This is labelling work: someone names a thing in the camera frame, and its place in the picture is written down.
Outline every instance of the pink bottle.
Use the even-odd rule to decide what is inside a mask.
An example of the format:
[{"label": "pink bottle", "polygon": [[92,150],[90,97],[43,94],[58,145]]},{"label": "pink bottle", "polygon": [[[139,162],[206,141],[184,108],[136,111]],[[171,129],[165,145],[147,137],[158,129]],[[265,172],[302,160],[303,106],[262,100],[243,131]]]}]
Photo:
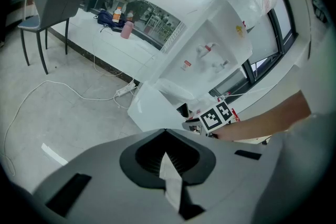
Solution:
[{"label": "pink bottle", "polygon": [[125,39],[128,39],[130,37],[131,33],[132,33],[133,27],[134,27],[134,23],[126,22],[125,25],[124,25],[124,28],[121,31],[120,36],[125,38]]}]

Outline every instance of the power strip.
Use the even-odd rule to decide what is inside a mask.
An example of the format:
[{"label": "power strip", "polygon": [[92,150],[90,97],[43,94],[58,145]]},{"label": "power strip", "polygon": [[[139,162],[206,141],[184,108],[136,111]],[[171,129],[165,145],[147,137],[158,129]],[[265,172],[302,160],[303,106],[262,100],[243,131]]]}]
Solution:
[{"label": "power strip", "polygon": [[115,96],[118,96],[118,97],[123,96],[124,94],[130,92],[134,88],[135,88],[135,83],[132,81],[130,84],[126,85],[124,88],[121,88],[118,91],[116,91]]}]

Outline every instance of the gray tiled floor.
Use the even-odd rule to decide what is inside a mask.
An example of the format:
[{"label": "gray tiled floor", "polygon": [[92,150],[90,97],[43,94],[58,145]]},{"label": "gray tiled floor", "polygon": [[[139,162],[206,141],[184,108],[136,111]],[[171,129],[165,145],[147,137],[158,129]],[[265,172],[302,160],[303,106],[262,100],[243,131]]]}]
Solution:
[{"label": "gray tiled floor", "polygon": [[[44,46],[44,33],[41,34]],[[96,72],[92,62],[68,49],[48,33],[48,50],[43,49],[49,75],[42,68],[36,36],[25,32],[30,66],[26,65],[20,34],[14,30],[0,49],[0,142],[19,104],[27,93],[45,80],[63,82],[85,98],[107,99],[127,83],[116,77]],[[128,106],[132,95],[117,101]],[[42,149],[45,143],[69,161],[84,150],[108,141],[139,133],[127,111],[111,101],[87,101],[63,85],[45,83],[23,104],[6,140],[6,154],[13,160],[16,175],[12,176],[1,157],[10,179],[28,191],[60,164]]]}]

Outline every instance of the chair leg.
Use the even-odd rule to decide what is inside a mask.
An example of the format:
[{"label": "chair leg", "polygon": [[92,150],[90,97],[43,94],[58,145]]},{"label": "chair leg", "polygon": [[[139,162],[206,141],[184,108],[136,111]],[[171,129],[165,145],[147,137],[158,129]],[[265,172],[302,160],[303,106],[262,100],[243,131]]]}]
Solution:
[{"label": "chair leg", "polygon": [[46,63],[44,62],[44,57],[43,57],[43,52],[42,52],[40,32],[36,33],[36,39],[37,39],[38,52],[40,53],[40,58],[41,58],[41,62],[42,62],[44,71],[45,71],[46,74],[48,74],[48,70],[47,70],[47,67],[46,67]]},{"label": "chair leg", "polygon": [[47,35],[48,35],[48,28],[46,29],[46,49],[48,49],[48,44],[47,44]]},{"label": "chair leg", "polygon": [[21,33],[21,42],[22,42],[23,54],[25,55],[27,65],[29,66],[29,61],[28,61],[28,56],[27,56],[27,51],[26,51],[26,45],[25,45],[25,37],[23,35],[23,29],[20,29],[20,33]]},{"label": "chair leg", "polygon": [[68,54],[68,28],[69,28],[69,19],[65,24],[65,54]]}]

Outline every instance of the black rectangular slot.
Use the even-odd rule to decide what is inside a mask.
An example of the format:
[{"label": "black rectangular slot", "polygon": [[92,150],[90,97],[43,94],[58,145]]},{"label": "black rectangular slot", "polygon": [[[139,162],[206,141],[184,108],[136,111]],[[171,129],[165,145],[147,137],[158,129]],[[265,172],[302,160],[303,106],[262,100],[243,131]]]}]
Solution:
[{"label": "black rectangular slot", "polygon": [[63,188],[46,203],[46,206],[60,216],[65,217],[90,179],[91,176],[75,174]]},{"label": "black rectangular slot", "polygon": [[246,157],[246,158],[250,158],[250,159],[256,159],[256,160],[259,160],[260,157],[261,157],[261,154],[259,154],[259,153],[254,153],[254,152],[250,152],[250,151],[242,151],[242,150],[236,151],[235,154],[239,155],[239,156]]}]

